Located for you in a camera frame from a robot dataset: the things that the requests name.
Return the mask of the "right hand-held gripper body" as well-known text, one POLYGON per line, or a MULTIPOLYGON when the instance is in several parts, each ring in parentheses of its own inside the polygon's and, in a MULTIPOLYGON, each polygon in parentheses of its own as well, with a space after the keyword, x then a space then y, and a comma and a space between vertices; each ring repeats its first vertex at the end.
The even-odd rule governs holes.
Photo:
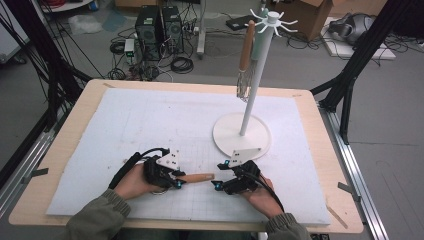
POLYGON ((260 169, 253 162, 260 148, 234 150, 229 163, 235 178, 224 182, 224 192, 229 195, 238 194, 242 191, 254 191, 258 184, 260 169))

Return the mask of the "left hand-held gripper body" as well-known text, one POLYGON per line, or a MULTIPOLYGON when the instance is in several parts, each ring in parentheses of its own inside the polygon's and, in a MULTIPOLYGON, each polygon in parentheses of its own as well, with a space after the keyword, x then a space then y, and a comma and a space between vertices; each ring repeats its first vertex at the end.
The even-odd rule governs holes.
POLYGON ((151 185, 160 177, 176 177, 172 175, 176 170, 180 170, 176 152, 169 152, 161 157, 154 155, 144 161, 144 177, 151 185))

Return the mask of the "metal scoop with wooden handle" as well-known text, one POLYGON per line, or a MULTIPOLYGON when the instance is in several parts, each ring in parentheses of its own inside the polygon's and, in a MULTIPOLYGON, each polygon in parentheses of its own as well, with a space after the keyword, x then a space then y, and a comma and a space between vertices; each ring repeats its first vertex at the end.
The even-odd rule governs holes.
POLYGON ((179 177, 160 177, 158 180, 154 180, 152 185, 161 188, 160 191, 153 191, 154 195, 160 195, 166 193, 170 188, 174 188, 174 184, 177 180, 184 180, 185 183, 199 183, 209 180, 214 180, 214 173, 201 173, 201 174, 189 174, 179 177))

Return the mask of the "white utensil stand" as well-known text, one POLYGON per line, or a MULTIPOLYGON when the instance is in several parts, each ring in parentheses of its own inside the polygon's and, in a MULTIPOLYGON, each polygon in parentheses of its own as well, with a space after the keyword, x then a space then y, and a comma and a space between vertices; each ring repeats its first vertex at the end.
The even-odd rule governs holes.
POLYGON ((250 96, 243 113, 230 113, 220 117, 213 127, 213 139, 216 146, 230 158, 234 150, 260 148, 260 152, 254 159, 263 156, 270 148, 272 136, 268 126, 252 114, 255 98, 264 71, 270 44, 274 35, 280 36, 279 28, 296 33, 296 30, 288 29, 288 25, 297 23, 281 21, 283 12, 269 11, 260 25, 260 34, 263 41, 260 46, 260 56, 253 75, 250 96))

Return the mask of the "whisk with mint green handle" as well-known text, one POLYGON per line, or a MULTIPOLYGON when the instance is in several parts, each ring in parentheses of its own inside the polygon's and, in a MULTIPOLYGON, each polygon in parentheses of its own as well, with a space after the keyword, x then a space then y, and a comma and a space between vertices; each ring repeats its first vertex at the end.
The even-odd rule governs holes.
POLYGON ((262 26, 260 25, 260 23, 262 22, 262 19, 267 16, 267 14, 268 14, 268 9, 262 8, 261 13, 259 14, 259 17, 255 18, 256 23, 255 23, 253 44, 252 44, 251 53, 250 53, 250 64, 249 64, 249 68, 247 70, 247 75, 246 75, 246 78, 248 80, 247 94, 245 99, 241 99, 244 102, 247 102, 249 99, 250 90, 251 90, 251 86, 253 82, 253 75, 256 70, 256 64, 260 56, 260 46, 263 41, 263 36, 260 34, 260 30, 262 29, 262 26))

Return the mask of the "small mesh strainer wooden handle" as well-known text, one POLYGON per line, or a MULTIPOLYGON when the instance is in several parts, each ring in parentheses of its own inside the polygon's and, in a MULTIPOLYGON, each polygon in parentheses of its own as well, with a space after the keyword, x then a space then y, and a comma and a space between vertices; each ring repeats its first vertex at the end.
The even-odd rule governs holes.
POLYGON ((239 73, 237 80, 237 96, 240 99, 245 99, 247 94, 248 80, 246 78, 247 70, 250 64, 250 53, 253 44, 253 37, 255 32, 255 22, 250 20, 247 24, 247 31, 245 34, 242 52, 239 62, 239 73))

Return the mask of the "person's left hand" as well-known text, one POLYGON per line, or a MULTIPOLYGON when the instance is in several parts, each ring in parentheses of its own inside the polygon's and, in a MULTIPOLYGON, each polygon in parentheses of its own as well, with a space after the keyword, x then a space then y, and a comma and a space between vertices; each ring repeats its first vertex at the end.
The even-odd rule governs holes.
POLYGON ((130 200, 161 188, 151 185, 144 177, 144 165, 136 164, 118 183, 114 191, 124 200, 130 200))

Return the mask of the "small white power box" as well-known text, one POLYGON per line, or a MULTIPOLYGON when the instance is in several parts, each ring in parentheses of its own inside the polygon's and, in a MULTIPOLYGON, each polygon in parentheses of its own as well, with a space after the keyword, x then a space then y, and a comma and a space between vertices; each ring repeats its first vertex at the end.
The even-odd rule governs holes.
POLYGON ((124 54, 129 65, 133 65, 136 62, 134 47, 135 41, 133 39, 125 40, 124 54))

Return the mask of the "black computer tower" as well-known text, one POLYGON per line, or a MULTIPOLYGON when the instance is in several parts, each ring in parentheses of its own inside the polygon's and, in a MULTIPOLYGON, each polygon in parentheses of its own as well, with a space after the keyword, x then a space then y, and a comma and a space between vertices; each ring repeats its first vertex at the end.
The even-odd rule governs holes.
POLYGON ((160 9, 157 5, 143 5, 141 7, 135 23, 135 30, 143 59, 159 60, 160 44, 164 37, 160 9))
POLYGON ((165 40, 170 53, 184 51, 182 21, 177 6, 164 6, 162 8, 165 40))

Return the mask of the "white stand pole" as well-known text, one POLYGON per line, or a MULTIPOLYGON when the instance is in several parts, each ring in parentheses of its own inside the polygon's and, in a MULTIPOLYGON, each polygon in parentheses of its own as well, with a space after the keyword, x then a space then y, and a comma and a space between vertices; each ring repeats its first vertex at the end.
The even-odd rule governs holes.
POLYGON ((203 59, 205 52, 206 28, 205 28, 205 10, 206 0, 200 0, 200 25, 198 31, 198 40, 196 47, 196 54, 200 60, 203 59))

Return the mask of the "black flat device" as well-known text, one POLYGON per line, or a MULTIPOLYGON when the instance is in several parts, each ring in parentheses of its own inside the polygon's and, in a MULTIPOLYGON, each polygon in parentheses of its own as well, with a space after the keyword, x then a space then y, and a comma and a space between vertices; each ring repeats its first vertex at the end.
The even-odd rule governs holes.
POLYGON ((246 27, 246 24, 249 22, 249 20, 250 18, 248 16, 233 18, 226 21, 226 26, 233 31, 241 30, 246 27))

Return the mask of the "clear plastic sheet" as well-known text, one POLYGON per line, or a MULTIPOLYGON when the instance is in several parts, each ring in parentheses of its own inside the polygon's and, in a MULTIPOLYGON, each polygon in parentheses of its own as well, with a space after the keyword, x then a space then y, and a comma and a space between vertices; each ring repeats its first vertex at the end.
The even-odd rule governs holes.
POLYGON ((97 33, 102 30, 101 24, 91 15, 75 15, 68 19, 68 23, 74 35, 97 33))

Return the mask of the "white board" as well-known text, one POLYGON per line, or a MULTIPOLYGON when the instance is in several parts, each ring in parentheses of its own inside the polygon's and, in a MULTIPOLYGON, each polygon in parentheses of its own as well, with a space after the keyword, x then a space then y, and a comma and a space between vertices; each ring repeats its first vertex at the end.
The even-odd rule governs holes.
MULTIPOLYGON (((329 23, 334 20, 333 17, 326 19, 321 30, 321 39, 332 57, 349 59, 354 53, 353 47, 340 38, 337 33, 328 32, 329 23)), ((380 48, 376 50, 372 57, 373 60, 394 60, 395 58, 395 54, 384 43, 380 45, 380 48)))

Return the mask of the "grey headset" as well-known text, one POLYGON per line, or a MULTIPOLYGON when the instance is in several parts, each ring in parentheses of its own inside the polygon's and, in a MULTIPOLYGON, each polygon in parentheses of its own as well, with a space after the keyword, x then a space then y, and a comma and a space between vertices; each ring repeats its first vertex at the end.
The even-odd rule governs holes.
POLYGON ((328 32, 336 33, 349 45, 354 46, 371 28, 374 19, 364 13, 347 13, 344 17, 331 21, 328 32))

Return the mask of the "metal rail bracket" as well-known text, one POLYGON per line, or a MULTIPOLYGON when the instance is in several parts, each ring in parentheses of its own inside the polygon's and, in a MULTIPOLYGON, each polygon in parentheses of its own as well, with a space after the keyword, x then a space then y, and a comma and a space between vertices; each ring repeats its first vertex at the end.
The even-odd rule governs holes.
POLYGON ((354 189, 354 188, 352 188, 351 186, 348 186, 347 184, 344 184, 344 183, 342 183, 342 182, 338 182, 338 183, 337 183, 337 187, 338 187, 339 189, 341 189, 341 190, 343 190, 343 191, 345 191, 345 192, 349 193, 349 194, 352 196, 353 201, 355 201, 355 202, 360 202, 360 201, 361 201, 361 196, 359 196, 359 195, 356 193, 355 189, 354 189))
POLYGON ((49 172, 49 168, 33 170, 29 173, 28 176, 22 177, 21 183, 22 184, 28 184, 33 178, 38 177, 38 176, 42 176, 42 175, 46 175, 46 174, 48 174, 48 172, 49 172))

